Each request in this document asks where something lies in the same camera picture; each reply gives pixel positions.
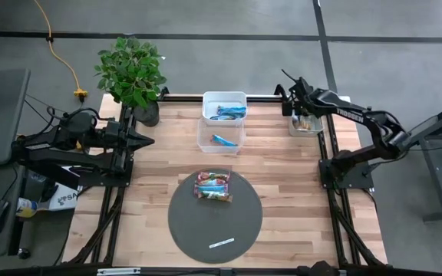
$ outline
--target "desk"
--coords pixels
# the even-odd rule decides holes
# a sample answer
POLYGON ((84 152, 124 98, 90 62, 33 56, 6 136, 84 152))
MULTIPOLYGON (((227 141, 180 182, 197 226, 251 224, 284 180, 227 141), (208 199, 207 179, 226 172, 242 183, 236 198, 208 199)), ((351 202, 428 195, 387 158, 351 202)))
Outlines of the desk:
MULTIPOLYGON (((249 103, 246 141, 240 152, 209 155, 196 143, 201 110, 201 103, 160 103, 161 121, 156 127, 138 124, 138 133, 156 142, 134 156, 114 266, 295 268, 321 260, 336 265, 327 195, 318 179, 317 138, 291 137, 280 104, 249 103), (175 245, 167 224, 168 205, 179 182, 197 170, 213 167, 244 176, 259 194, 263 208, 256 243, 225 264, 204 264, 187 257, 175 245)), ((119 113, 120 105, 105 95, 101 117, 118 118, 119 113)), ((355 124, 340 117, 334 120, 340 148, 359 148, 355 124)), ((80 196, 63 261, 73 258, 96 229, 103 194, 104 188, 94 187, 80 196)), ((360 190, 349 190, 349 199, 356 231, 377 258, 386 262, 372 201, 360 190)), ((347 236, 343 238, 348 247, 347 236)))

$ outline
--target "gray circular plate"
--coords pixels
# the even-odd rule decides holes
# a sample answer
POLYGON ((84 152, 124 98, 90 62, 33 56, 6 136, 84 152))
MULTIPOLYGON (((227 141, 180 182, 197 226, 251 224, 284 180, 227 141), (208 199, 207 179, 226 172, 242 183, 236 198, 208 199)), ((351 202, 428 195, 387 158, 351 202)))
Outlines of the gray circular plate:
MULTIPOLYGON (((210 173, 228 173, 207 169, 210 173)), ((230 172, 231 202, 198 199, 193 194, 197 172, 176 188, 168 209, 168 226, 176 245, 194 260, 219 264, 231 261, 253 245, 262 227, 259 196, 241 175, 230 172), (209 248, 218 242, 234 241, 209 248)))

